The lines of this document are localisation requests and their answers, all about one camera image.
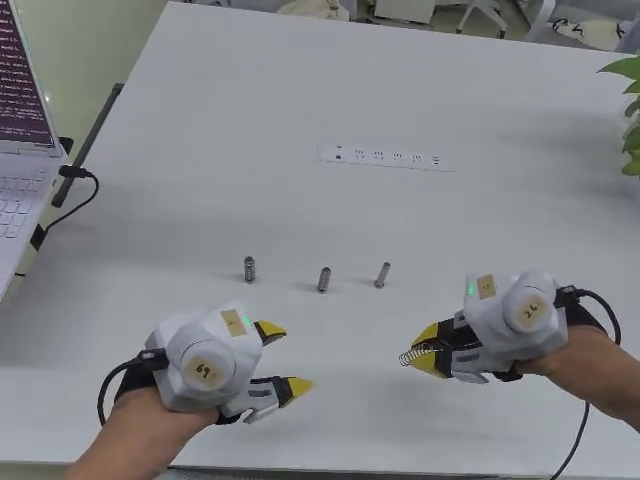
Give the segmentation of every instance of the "laptop screen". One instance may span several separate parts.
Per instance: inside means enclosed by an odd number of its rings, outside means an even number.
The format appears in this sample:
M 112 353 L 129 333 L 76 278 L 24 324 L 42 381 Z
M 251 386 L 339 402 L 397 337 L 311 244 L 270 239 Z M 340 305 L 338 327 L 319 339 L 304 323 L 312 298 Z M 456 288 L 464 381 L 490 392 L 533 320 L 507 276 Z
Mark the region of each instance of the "laptop screen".
M 0 140 L 53 145 L 9 0 L 0 0 Z

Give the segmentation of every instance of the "forearm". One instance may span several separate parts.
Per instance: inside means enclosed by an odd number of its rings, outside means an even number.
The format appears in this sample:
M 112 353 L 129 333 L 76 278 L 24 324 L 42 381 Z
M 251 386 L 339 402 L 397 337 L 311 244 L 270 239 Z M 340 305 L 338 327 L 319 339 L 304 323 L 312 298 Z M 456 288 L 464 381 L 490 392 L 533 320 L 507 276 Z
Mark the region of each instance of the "forearm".
M 156 389 L 125 394 L 65 480 L 152 480 L 218 412 L 170 412 Z
M 547 377 L 640 432 L 640 362 L 603 334 L 575 330 L 571 335 L 580 337 L 583 348 L 553 356 Z
M 91 447 L 67 471 L 65 480 L 152 480 L 187 442 L 145 432 L 123 436 L 107 424 Z

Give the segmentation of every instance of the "green leaf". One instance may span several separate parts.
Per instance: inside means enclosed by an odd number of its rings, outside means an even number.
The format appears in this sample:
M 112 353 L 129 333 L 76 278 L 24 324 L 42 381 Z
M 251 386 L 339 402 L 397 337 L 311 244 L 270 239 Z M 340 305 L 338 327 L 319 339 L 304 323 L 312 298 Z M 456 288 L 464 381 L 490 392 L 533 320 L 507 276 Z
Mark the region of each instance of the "green leaf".
M 627 87 L 624 93 L 640 93 L 640 81 L 635 81 Z
M 631 160 L 622 167 L 622 174 L 629 175 L 630 177 L 640 176 L 640 161 Z
M 640 110 L 640 98 L 635 102 L 632 102 L 631 105 L 629 105 L 627 109 L 624 111 L 624 114 L 627 117 L 631 118 L 633 114 L 636 113 L 638 110 Z
M 640 150 L 640 125 L 631 130 L 624 139 L 623 152 L 631 152 L 633 150 Z
M 600 72 L 615 73 L 631 80 L 640 80 L 640 57 L 623 58 L 599 70 Z

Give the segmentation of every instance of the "power outlet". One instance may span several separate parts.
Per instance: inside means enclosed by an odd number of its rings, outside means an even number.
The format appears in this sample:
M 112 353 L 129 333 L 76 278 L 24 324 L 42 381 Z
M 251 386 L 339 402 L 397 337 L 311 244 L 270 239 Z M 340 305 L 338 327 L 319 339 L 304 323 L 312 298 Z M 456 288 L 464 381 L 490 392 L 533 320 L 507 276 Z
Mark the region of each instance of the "power outlet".
M 449 161 L 438 155 L 409 153 L 400 150 L 369 149 L 341 144 L 318 147 L 317 159 L 321 162 L 350 163 L 378 167 L 410 168 L 436 172 L 455 172 Z

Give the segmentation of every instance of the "number label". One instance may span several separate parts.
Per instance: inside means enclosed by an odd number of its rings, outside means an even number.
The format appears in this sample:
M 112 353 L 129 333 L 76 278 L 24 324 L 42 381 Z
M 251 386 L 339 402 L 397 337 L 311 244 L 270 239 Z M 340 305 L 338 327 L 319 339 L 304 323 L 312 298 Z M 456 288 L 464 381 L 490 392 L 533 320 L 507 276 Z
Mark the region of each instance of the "number label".
M 229 333 L 232 337 L 239 337 L 247 334 L 247 329 L 244 328 L 242 319 L 236 310 L 223 310 L 220 312 L 220 315 L 222 315 L 224 323 L 227 324 L 227 328 L 229 329 Z
M 518 313 L 518 321 L 523 327 L 531 328 L 547 311 L 547 303 L 538 295 L 532 295 L 522 304 Z
M 209 388 L 214 388 L 222 377 L 220 370 L 199 356 L 195 356 L 189 360 L 185 373 Z
M 496 296 L 496 284 L 493 275 L 485 275 L 478 278 L 478 297 L 480 300 Z

